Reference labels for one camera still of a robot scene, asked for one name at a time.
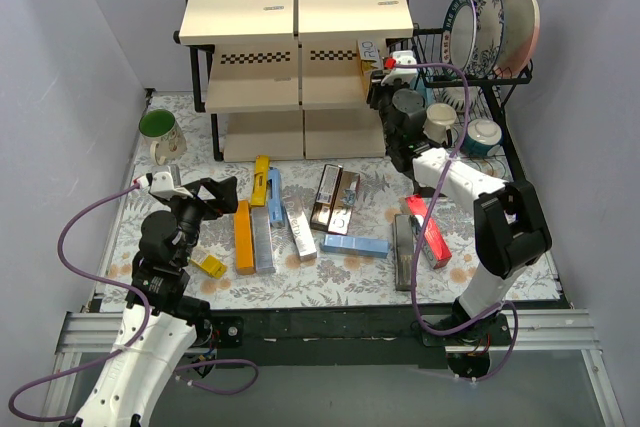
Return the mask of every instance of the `wooden shelf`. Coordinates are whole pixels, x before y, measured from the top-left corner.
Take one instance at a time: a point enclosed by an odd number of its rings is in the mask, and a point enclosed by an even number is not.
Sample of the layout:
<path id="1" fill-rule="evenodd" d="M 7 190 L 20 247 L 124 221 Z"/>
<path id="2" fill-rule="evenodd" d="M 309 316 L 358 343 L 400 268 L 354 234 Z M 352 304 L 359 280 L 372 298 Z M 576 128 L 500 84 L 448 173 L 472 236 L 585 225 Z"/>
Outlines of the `wooden shelf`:
<path id="1" fill-rule="evenodd" d="M 217 114 L 299 110 L 298 43 L 219 46 L 205 109 Z"/>
<path id="2" fill-rule="evenodd" d="M 224 160 L 304 159 L 302 112 L 252 112 L 229 115 Z"/>
<path id="3" fill-rule="evenodd" d="M 384 157 L 382 122 L 372 109 L 304 112 L 307 159 Z"/>
<path id="4" fill-rule="evenodd" d="M 293 40 L 293 0 L 188 0 L 182 45 Z"/>
<path id="5" fill-rule="evenodd" d="M 410 38 L 407 0 L 298 0 L 301 42 Z"/>

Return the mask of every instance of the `mug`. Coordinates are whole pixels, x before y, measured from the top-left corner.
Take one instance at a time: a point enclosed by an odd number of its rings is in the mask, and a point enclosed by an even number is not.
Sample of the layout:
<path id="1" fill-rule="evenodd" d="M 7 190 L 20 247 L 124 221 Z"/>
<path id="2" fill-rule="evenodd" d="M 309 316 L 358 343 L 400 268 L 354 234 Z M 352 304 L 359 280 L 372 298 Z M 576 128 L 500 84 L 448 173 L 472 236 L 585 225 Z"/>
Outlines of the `mug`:
<path id="1" fill-rule="evenodd" d="M 457 119 L 458 114 L 450 105 L 442 103 L 431 104 L 427 108 L 424 134 L 444 147 L 451 147 L 453 145 L 451 128 Z"/>
<path id="2" fill-rule="evenodd" d="M 495 155 L 502 142 L 502 129 L 493 120 L 476 119 L 469 122 L 462 150 L 478 157 Z"/>
<path id="3" fill-rule="evenodd" d="M 163 165 L 187 151 L 187 141 L 174 115 L 168 110 L 152 110 L 140 119 L 138 130 L 149 146 L 151 160 Z"/>

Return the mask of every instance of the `checkerboard stripe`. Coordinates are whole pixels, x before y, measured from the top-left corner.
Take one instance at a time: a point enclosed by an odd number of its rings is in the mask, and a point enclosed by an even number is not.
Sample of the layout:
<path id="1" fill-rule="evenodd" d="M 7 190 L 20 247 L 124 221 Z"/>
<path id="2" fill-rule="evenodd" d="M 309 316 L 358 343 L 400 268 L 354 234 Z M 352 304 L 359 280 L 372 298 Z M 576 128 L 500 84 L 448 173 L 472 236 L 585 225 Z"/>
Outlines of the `checkerboard stripe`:
<path id="1" fill-rule="evenodd" d="M 353 60 L 356 53 L 353 50 L 312 50 L 311 60 Z"/>
<path id="2" fill-rule="evenodd" d="M 221 64 L 270 64 L 272 62 L 289 62 L 291 52 L 258 52 L 255 54 L 222 54 Z"/>

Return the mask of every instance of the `blue mug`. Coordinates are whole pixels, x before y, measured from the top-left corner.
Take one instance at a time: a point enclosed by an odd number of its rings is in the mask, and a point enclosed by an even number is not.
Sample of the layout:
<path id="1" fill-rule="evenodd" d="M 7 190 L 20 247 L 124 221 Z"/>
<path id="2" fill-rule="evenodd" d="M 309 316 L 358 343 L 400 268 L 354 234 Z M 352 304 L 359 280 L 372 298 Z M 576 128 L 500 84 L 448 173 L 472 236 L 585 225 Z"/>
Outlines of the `blue mug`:
<path id="1" fill-rule="evenodd" d="M 502 144 L 502 129 L 493 120 L 475 119 L 469 122 L 462 151 L 473 157 L 491 157 Z"/>

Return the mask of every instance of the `small box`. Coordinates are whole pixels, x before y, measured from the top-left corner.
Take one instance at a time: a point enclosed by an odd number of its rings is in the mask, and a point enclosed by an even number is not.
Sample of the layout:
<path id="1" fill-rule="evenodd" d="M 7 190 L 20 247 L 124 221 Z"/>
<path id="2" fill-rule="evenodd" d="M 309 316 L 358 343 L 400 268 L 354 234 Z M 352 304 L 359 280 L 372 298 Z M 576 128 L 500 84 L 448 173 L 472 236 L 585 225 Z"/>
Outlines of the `small box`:
<path id="1" fill-rule="evenodd" d="M 275 274 L 269 209 L 251 209 L 251 232 L 253 232 L 253 252 L 256 274 Z"/>
<path id="2" fill-rule="evenodd" d="M 358 40 L 358 61 L 360 62 L 360 73 L 362 74 L 362 88 L 366 96 L 369 93 L 371 72 L 383 69 L 380 51 L 375 41 Z"/>
<path id="3" fill-rule="evenodd" d="M 264 207 L 267 203 L 267 181 L 269 175 L 269 157 L 259 155 L 256 158 L 256 173 L 253 179 L 251 207 Z"/>
<path id="4" fill-rule="evenodd" d="M 427 206 L 424 200 L 419 195 L 412 195 L 411 197 L 407 197 L 406 200 L 409 211 L 416 217 L 414 220 L 414 228 L 421 229 L 423 225 L 422 220 L 424 216 L 427 215 Z M 425 252 L 431 268 L 441 269 L 451 260 L 451 251 L 433 217 L 429 219 L 429 225 L 425 232 L 424 245 L 423 252 Z"/>
<path id="5" fill-rule="evenodd" d="M 269 189 L 267 207 L 269 208 L 269 221 L 272 227 L 284 227 L 284 205 L 282 203 L 282 180 L 280 171 L 271 167 L 269 169 Z"/>
<path id="6" fill-rule="evenodd" d="M 326 232 L 331 220 L 331 211 L 340 182 L 342 166 L 327 164 L 322 172 L 322 179 L 316 194 L 316 202 L 311 211 L 311 228 Z"/>
<path id="7" fill-rule="evenodd" d="M 411 216 L 396 214 L 393 219 L 393 246 L 396 255 L 396 290 L 411 290 L 411 261 L 414 243 Z"/>
<path id="8" fill-rule="evenodd" d="M 362 255 L 386 259 L 389 254 L 389 242 L 380 239 L 350 237 L 348 235 L 326 234 L 320 248 L 336 254 Z"/>
<path id="9" fill-rule="evenodd" d="M 302 202 L 298 197 L 285 197 L 283 202 L 300 260 L 305 262 L 315 259 L 318 256 L 318 251 L 313 241 L 309 222 L 307 222 L 307 217 L 302 209 Z"/>
<path id="10" fill-rule="evenodd" d="M 358 196 L 360 174 L 342 171 L 336 198 L 331 209 L 331 221 L 327 229 L 330 234 L 346 234 L 351 220 L 351 213 Z"/>
<path id="11" fill-rule="evenodd" d="M 236 272 L 240 275 L 255 274 L 248 201 L 238 202 L 238 210 L 233 214 L 233 228 L 236 238 Z"/>
<path id="12" fill-rule="evenodd" d="M 195 246 L 191 252 L 190 262 L 204 270 L 211 277 L 219 279 L 227 271 L 227 266 L 209 254 L 202 247 Z"/>

